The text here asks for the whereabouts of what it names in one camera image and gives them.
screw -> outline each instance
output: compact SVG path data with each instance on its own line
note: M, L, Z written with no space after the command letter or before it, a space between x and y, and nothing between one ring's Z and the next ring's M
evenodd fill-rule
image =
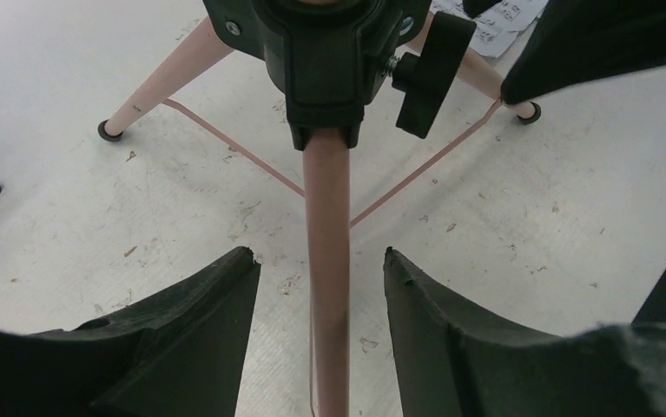
M241 34L241 27L238 26L236 22L227 21L225 23L225 29L227 29L227 31L230 32L231 35L238 36Z
M392 76L394 70L397 69L397 64L399 63L399 58L396 55L389 56L389 59L386 60L384 64L384 74L386 76Z
M402 20L402 24L399 28L399 35L404 36L407 33L409 33L410 30L412 30L412 27L414 27L414 17L407 16Z

black plastic bracket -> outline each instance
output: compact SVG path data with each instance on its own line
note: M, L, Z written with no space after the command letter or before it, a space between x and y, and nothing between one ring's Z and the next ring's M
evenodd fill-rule
M224 43L266 62L274 85L285 93L287 120L298 150L306 147L313 129L320 128L345 129L348 147L357 145L364 108L392 73L387 63L398 46L422 30L430 6L430 0L341 0L325 6L297 0L204 3ZM475 25L471 28L472 23L460 22L464 19L443 15L437 19L441 23L432 27L439 33L429 36L428 42L458 38L458 45L467 46ZM398 122L420 137L432 126L463 56L453 54L453 48L429 50L432 56L423 62L415 63L414 56L408 59L413 77L407 80L412 82L402 109L409 113L429 106L428 117L404 114L399 118L403 122Z

paper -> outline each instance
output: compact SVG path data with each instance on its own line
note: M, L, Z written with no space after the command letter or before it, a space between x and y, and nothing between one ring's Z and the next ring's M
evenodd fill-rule
M499 57L542 13L548 0L507 0L476 17L471 48L482 56ZM432 12L444 11L470 19L463 12L463 0L432 0Z

rubber foot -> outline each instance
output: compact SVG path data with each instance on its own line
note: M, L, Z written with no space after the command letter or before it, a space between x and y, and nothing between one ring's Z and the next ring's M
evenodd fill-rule
M533 124L534 122L538 121L540 116L542 115L542 108L539 107L539 104L535 102L531 102L533 106L535 106L535 114L532 115L532 117L521 117L517 116L517 119L519 120L520 123L522 123L524 126L528 124Z
M100 135L100 137L102 139L105 139L108 142L118 142L118 141L120 141L122 136L123 136L123 132L121 132L121 133L119 133L115 136L109 135L108 132L105 131L105 124L106 123L108 123L107 120L100 123L99 125L97 125L97 134Z

white floor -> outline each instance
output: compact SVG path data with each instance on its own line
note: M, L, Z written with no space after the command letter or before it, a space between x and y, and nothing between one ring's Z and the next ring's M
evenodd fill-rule
M0 0L0 328L74 328L248 245L263 268L237 415L307 416L301 198L166 107L116 145L96 133L204 16L200 0ZM282 98L238 53L174 97L301 185ZM420 141L394 127L401 98L386 87L367 111L354 214L490 105L456 83ZM387 246L556 334L630 321L665 269L666 69L539 102L540 123L501 109L353 230L353 415L401 415Z

